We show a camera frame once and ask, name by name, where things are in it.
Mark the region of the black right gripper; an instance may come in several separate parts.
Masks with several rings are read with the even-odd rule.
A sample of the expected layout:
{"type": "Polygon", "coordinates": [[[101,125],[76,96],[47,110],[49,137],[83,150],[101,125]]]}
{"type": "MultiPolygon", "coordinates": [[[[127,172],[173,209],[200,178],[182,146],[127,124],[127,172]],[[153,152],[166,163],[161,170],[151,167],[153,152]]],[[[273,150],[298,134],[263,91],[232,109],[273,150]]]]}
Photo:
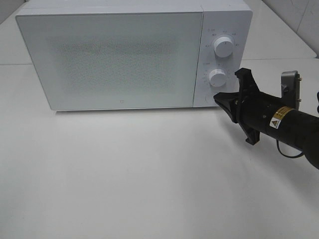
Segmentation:
{"type": "Polygon", "coordinates": [[[256,144],[261,133],[275,137],[279,128],[270,126],[270,123],[277,110],[284,106],[283,101],[260,92],[251,69],[241,68],[235,76],[239,80],[239,92],[220,92],[213,96],[214,101],[233,123],[239,123],[249,144],[256,144]]]}

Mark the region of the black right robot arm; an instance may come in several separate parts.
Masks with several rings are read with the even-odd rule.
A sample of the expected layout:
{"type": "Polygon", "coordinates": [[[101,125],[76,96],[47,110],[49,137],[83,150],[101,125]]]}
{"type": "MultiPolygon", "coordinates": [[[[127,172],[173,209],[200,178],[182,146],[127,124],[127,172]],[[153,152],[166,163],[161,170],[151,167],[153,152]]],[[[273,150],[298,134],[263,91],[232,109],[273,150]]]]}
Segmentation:
{"type": "Polygon", "coordinates": [[[300,151],[308,162],[319,166],[319,119],[299,111],[300,81],[298,71],[281,74],[281,97],[259,90],[252,71],[241,68],[235,72],[239,91],[218,93],[215,102],[229,115],[232,122],[240,125],[246,142],[254,145],[260,134],[266,134],[300,151]]]}

